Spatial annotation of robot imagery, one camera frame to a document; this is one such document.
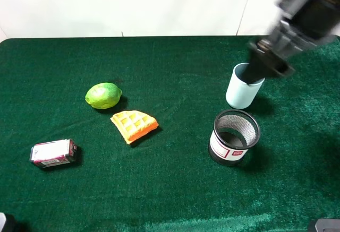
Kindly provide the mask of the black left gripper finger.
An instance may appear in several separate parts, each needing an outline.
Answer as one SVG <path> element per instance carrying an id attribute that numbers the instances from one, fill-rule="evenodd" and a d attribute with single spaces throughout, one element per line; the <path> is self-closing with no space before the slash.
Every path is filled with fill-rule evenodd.
<path id="1" fill-rule="evenodd" d="M 251 57 L 243 71 L 243 82 L 253 84 L 263 79 L 267 74 L 265 61 L 260 57 Z"/>

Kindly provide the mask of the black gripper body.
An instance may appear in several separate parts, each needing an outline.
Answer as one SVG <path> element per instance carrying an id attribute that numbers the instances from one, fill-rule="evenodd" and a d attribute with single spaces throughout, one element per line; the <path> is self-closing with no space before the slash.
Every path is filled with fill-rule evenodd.
<path id="1" fill-rule="evenodd" d="M 264 78 L 284 78 L 294 73 L 294 68 L 274 53 L 265 40 L 257 38 L 249 43 L 249 59 L 260 57 L 265 61 L 267 74 Z"/>

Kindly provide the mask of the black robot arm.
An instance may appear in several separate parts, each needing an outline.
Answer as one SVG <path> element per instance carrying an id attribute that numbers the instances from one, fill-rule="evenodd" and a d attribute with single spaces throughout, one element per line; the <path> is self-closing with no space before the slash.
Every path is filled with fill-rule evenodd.
<path id="1" fill-rule="evenodd" d="M 246 84 L 293 73 L 288 59 L 332 42 L 339 25 L 339 0 L 280 0 L 281 15 L 269 35 L 249 44 L 248 64 L 240 74 Z"/>

